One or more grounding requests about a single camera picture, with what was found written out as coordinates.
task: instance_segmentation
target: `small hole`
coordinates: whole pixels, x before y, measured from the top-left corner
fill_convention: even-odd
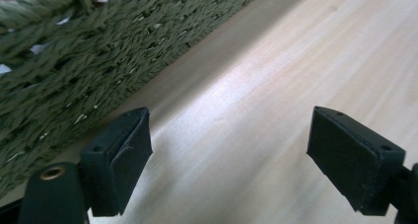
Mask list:
[[[382,146],[381,146],[381,148],[382,148],[384,151],[391,151],[391,148],[390,148],[389,146],[386,146],[386,145],[382,145]]]
[[[58,178],[60,176],[62,176],[62,174],[64,174],[65,172],[65,168],[60,166],[60,167],[52,167],[49,170],[47,170],[46,172],[42,173],[40,175],[40,178],[44,181],[50,181],[50,180],[54,180],[55,178]]]
[[[96,146],[95,148],[93,148],[93,151],[95,151],[95,152],[100,152],[102,150],[104,150],[104,148],[102,146]]]

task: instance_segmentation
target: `wood grain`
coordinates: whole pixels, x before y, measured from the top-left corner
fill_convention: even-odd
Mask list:
[[[154,154],[125,214],[92,223],[393,223],[352,210],[309,126],[339,110],[418,162],[417,27],[418,0],[252,2],[104,120],[147,106]]]

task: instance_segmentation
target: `woven rope texture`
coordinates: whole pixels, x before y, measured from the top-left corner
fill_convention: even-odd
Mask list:
[[[249,1],[0,1],[0,197]]]

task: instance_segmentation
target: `light wooden surface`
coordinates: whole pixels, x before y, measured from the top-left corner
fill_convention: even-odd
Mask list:
[[[144,106],[154,154],[124,215],[94,224],[393,223],[355,213],[306,151],[323,106],[418,162],[418,0],[255,0],[104,124]]]

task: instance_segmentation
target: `green woven basket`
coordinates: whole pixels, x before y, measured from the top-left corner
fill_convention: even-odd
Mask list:
[[[249,1],[0,1],[0,197]]]

